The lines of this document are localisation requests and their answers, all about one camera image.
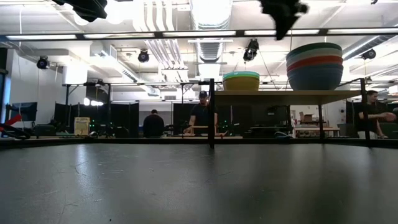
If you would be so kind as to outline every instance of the air vent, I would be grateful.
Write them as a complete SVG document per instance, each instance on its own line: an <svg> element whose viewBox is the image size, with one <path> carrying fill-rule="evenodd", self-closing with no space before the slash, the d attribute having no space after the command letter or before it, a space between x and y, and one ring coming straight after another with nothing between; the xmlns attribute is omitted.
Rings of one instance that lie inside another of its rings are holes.
<svg viewBox="0 0 398 224"><path fill-rule="evenodd" d="M177 97L176 96L164 96L165 100L176 100Z"/></svg>

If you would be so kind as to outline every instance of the wooden shelf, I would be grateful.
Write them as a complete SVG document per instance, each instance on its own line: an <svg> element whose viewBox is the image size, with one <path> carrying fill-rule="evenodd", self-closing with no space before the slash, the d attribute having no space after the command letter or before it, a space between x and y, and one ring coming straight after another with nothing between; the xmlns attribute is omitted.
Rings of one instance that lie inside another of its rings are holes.
<svg viewBox="0 0 398 224"><path fill-rule="evenodd" d="M359 96L360 91L215 91L216 105L324 105Z"/></svg>

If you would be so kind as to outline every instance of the stacked bowl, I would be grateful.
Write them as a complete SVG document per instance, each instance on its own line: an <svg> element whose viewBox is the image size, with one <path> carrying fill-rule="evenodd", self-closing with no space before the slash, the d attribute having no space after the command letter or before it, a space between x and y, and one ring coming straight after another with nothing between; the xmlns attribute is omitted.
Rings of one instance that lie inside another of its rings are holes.
<svg viewBox="0 0 398 224"><path fill-rule="evenodd" d="M260 86L260 75L257 72L230 72L223 76L224 90L254 90Z"/></svg>
<svg viewBox="0 0 398 224"><path fill-rule="evenodd" d="M293 90L334 90L343 76L343 51L337 44L314 43L286 56L287 77Z"/></svg>

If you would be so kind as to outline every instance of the ceiling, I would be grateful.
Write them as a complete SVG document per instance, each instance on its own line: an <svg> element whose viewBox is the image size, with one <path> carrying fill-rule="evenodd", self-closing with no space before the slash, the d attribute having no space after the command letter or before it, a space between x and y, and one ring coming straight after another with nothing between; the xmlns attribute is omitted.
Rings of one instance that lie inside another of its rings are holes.
<svg viewBox="0 0 398 224"><path fill-rule="evenodd" d="M174 9L173 25L177 30L192 29L189 0L172 1ZM383 27L389 26L391 21L397 20L398 1L383 1L375 5L370 5L370 1L365 0L308 0L304 1L310 5L310 12L303 15L294 28L322 28L322 27ZM128 18L128 13L133 10L132 2L123 2L126 11L125 20L120 24L110 24L107 20L97 19L86 26L79 26L74 20L73 12L65 6L58 6L52 1L30 0L30 1L11 1L0 0L0 34L39 34L39 33L76 33L76 32L134 32L132 19ZM230 29L273 29L274 24L268 15L261 14L259 1L236 0L232 6ZM342 46L343 49L355 44L364 37L344 36L327 37L327 42L333 42ZM188 68L190 79L198 78L197 54L194 44L189 44L187 39L178 39L178 46L182 54L183 61ZM221 65L220 75L232 71L250 70L261 74L264 81L273 79L277 82L285 82L286 54L301 45L324 42L324 37L286 37L284 40L276 41L273 38L258 38L259 51L257 57L248 63L243 62L243 52L250 40L248 38L236 38L233 42L224 44L223 53L219 62L226 63ZM81 42L24 42L27 47L35 49L63 48L69 49L81 58L87 59L92 65L89 70L89 78L103 78L109 82L119 82L121 74L112 69L107 69L105 65L95 62L93 55L82 55L80 52ZM158 82L160 80L159 62L150 54L147 63L140 63L137 56L140 49L146 49L143 40L115 40L115 41L94 41L90 44L102 45L105 48L109 45L118 50L118 59L139 75L139 78L147 82ZM363 77L368 74L377 74L378 71L396 65L398 50L398 39L391 40L376 46L374 50L377 57L368 60L366 66L362 59L351 59L345 63L349 68L350 74L343 77L344 81ZM398 72L391 71L384 75L375 76L372 80L395 80ZM383 90L390 85L371 86L376 90ZM274 89L274 85L262 86L262 88ZM115 88L114 91L143 91L138 87L129 86L125 88Z"/></svg>

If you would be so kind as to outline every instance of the red bowl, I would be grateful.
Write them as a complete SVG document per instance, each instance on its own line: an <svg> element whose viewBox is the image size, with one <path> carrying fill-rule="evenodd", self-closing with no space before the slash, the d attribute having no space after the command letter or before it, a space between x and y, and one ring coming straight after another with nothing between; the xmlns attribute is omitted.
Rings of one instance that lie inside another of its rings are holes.
<svg viewBox="0 0 398 224"><path fill-rule="evenodd" d="M318 65L322 63L336 63L339 65L343 64L343 58L338 57L338 56L319 56L319 57L312 57L312 58L307 58L304 60L301 60L299 62L296 62L292 64L291 66L287 67L287 71L291 71L296 68L301 68L304 66L308 65Z"/></svg>

